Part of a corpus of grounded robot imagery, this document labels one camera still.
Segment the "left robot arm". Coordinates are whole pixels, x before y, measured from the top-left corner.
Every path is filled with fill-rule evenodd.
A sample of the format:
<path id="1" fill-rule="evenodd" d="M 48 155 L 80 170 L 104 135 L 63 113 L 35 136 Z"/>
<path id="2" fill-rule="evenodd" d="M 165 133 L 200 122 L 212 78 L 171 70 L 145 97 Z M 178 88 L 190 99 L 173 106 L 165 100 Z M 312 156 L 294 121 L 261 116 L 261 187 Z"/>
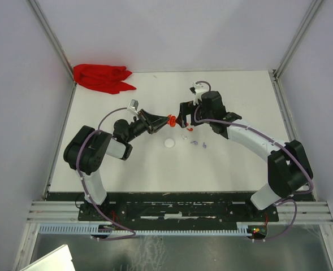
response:
<path id="1" fill-rule="evenodd" d="M 96 129 L 86 125 L 80 128 L 65 148 L 63 159 L 78 173 L 85 201 L 93 204 L 90 212 L 96 219 L 105 220 L 110 215 L 110 206 L 104 203 L 107 192 L 100 174 L 104 157 L 127 160 L 133 149 L 130 141 L 145 132 L 154 134 L 165 125 L 175 124 L 173 115 L 158 116 L 140 110 L 130 123 L 125 119 L 117 120 L 112 133 L 101 130 L 100 126 Z"/>

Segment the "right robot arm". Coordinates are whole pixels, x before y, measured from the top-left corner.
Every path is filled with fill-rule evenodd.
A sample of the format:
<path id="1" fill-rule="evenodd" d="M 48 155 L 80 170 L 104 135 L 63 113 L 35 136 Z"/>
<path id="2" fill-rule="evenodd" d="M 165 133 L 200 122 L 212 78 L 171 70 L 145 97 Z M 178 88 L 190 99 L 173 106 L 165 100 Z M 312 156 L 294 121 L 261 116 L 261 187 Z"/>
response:
<path id="1" fill-rule="evenodd" d="M 244 208 L 248 219 L 257 221 L 270 205 L 313 190 L 313 172 L 301 142 L 285 142 L 260 132 L 240 115 L 228 112 L 217 91 L 195 86 L 190 91 L 194 100 L 180 104 L 176 119 L 182 128 L 190 116 L 192 126 L 208 124 L 214 133 L 241 144 L 267 163 L 267 184 L 250 197 Z"/>

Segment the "orange charging case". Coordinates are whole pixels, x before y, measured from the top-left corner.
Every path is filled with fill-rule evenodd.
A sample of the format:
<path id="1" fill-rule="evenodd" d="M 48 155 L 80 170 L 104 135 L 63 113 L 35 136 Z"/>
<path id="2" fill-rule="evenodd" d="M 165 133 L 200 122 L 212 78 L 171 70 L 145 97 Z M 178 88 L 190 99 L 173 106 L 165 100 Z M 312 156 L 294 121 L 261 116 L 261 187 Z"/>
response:
<path id="1" fill-rule="evenodd" d="M 170 127 L 175 127 L 176 126 L 176 116 L 168 115 L 168 122 L 167 123 Z"/>

